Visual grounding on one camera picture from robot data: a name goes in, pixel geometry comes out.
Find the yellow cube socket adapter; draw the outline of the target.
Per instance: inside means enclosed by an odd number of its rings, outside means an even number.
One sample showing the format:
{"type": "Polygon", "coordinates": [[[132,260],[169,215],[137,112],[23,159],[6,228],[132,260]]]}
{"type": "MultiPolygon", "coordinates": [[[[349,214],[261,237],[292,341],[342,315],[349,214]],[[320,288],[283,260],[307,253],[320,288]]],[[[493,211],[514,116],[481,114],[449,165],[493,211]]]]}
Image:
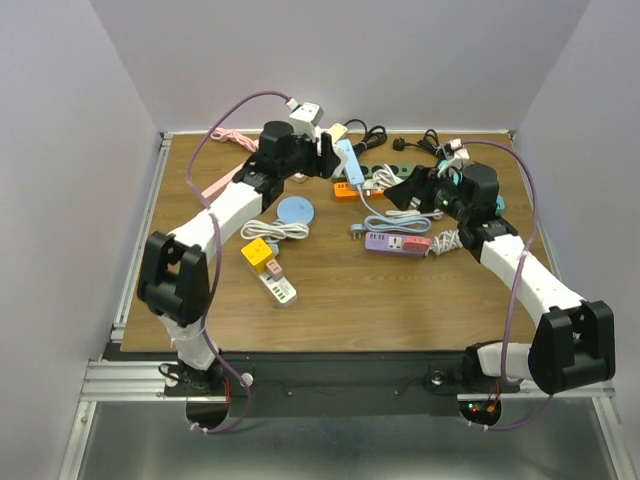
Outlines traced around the yellow cube socket adapter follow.
{"type": "Polygon", "coordinates": [[[262,239],[256,238],[241,248],[241,254],[258,275],[266,272],[266,265],[275,258],[272,248],[262,239]]]}

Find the small pink plug adapter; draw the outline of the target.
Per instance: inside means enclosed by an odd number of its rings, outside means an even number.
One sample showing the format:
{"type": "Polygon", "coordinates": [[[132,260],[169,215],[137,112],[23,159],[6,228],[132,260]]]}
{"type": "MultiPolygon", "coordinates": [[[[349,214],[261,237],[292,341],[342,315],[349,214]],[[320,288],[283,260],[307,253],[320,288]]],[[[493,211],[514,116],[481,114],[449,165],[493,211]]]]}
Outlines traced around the small pink plug adapter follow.
{"type": "Polygon", "coordinates": [[[273,281],[279,281],[284,276],[283,268],[276,259],[265,264],[265,271],[273,281]]]}

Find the white usb power strip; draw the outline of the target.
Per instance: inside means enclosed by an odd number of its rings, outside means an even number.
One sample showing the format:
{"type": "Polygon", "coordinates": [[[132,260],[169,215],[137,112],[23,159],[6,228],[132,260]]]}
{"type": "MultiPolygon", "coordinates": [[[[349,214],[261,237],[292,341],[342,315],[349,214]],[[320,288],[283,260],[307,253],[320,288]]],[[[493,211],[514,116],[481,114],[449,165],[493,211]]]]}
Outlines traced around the white usb power strip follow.
{"type": "Polygon", "coordinates": [[[285,277],[274,280],[268,273],[263,273],[258,279],[280,307],[288,307],[297,300],[297,290],[285,277]]]}

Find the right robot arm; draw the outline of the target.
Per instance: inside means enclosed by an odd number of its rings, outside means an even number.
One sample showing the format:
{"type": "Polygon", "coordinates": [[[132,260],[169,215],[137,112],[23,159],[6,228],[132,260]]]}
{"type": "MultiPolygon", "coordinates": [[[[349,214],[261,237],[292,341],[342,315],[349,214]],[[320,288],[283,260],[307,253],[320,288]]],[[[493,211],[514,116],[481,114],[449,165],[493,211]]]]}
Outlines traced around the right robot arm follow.
{"type": "Polygon", "coordinates": [[[388,188],[399,209],[419,202],[420,212],[437,209],[458,223],[462,246],[511,290],[512,302],[530,315],[531,343],[476,344],[460,366],[463,384],[482,390],[496,377],[530,380],[553,395],[611,379],[616,370],[614,314],[603,301],[589,302],[566,287],[525,248],[517,230],[497,214],[496,171],[473,163],[459,181],[417,166],[388,188]]]}

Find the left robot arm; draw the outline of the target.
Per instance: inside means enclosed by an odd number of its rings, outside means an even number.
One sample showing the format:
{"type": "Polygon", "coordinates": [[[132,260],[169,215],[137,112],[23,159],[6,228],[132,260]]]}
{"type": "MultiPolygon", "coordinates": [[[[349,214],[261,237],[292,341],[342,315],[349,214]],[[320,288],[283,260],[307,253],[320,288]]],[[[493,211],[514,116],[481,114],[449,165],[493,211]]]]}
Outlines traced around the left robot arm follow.
{"type": "Polygon", "coordinates": [[[248,221],[267,210],[295,174],[330,178],[342,160],[330,133],[300,133],[284,121],[270,121],[258,148],[213,200],[169,233],[146,240],[137,297],[163,323],[188,382],[199,393],[215,392],[223,362],[206,332],[206,317],[219,276],[224,243],[248,221]]]}

